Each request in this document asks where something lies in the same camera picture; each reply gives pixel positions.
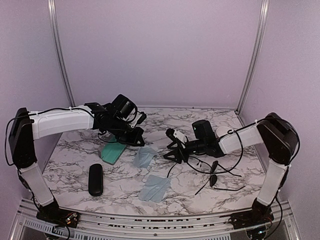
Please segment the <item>light blue cleaning cloth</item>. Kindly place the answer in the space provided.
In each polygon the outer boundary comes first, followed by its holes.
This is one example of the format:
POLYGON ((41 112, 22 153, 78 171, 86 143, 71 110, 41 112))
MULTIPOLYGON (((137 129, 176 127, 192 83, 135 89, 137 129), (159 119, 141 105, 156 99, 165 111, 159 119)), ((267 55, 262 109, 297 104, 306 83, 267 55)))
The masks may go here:
POLYGON ((133 159, 133 165, 140 169, 147 169, 153 157, 158 155, 158 152, 150 146, 140 147, 133 159))

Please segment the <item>grey marbled glasses case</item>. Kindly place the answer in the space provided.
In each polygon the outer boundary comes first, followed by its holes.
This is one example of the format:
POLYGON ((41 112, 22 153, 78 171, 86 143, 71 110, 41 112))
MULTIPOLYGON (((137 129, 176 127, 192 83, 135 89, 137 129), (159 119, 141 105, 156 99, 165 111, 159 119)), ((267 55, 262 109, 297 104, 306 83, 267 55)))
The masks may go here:
POLYGON ((127 146, 119 143, 114 135, 109 135, 106 139, 102 138, 101 135, 98 135, 98 137, 103 142, 98 150, 98 156, 104 163, 114 165, 127 146))

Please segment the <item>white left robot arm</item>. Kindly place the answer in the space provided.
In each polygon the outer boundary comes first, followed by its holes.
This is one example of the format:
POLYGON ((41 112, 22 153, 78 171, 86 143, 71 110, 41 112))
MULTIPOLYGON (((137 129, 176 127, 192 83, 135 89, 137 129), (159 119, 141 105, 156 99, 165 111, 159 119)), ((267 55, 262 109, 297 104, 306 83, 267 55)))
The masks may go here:
POLYGON ((112 102, 100 104, 88 102, 79 106, 54 107, 30 111, 25 107, 17 110, 6 127, 12 164, 22 181, 44 207, 44 215, 53 223, 63 219, 63 211, 54 203, 38 164, 35 142, 78 130, 97 130, 110 133, 116 142, 132 147, 143 147, 144 130, 140 127, 147 118, 145 112, 126 96, 119 94, 112 102))

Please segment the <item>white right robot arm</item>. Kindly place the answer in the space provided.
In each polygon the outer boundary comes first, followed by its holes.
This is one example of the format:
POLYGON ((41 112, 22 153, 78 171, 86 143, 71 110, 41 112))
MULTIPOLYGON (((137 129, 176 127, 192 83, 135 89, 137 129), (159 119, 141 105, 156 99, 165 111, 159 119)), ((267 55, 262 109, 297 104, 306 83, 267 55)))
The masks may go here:
POLYGON ((171 140, 167 146, 169 152, 163 156, 166 160, 181 164, 187 163, 191 155, 221 158, 246 147, 264 144, 269 164, 253 209, 247 214, 252 224, 260 223, 267 216, 266 207, 273 203, 285 183, 291 162, 300 149, 300 138, 295 128, 274 112, 247 126, 229 130, 222 136, 218 136, 205 119, 193 122, 192 128, 195 140, 188 140, 176 129, 166 130, 165 134, 171 140))

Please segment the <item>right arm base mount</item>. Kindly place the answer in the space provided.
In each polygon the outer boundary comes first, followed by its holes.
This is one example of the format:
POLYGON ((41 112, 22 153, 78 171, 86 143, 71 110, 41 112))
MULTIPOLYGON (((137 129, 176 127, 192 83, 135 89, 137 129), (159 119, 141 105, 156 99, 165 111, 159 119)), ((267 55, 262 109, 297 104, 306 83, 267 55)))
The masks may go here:
POLYGON ((251 210, 231 214, 228 223, 232 224, 236 230, 271 223, 274 219, 271 205, 264 205, 256 198, 252 203, 251 210))

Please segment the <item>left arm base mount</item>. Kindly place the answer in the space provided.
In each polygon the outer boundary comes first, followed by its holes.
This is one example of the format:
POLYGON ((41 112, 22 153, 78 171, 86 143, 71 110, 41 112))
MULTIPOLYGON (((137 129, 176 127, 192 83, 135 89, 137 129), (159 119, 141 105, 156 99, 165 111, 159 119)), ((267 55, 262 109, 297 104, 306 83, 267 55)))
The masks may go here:
POLYGON ((36 218, 52 224, 76 228, 79 223, 80 213, 73 210, 60 208, 57 200, 54 198, 53 202, 48 205, 38 206, 36 218))

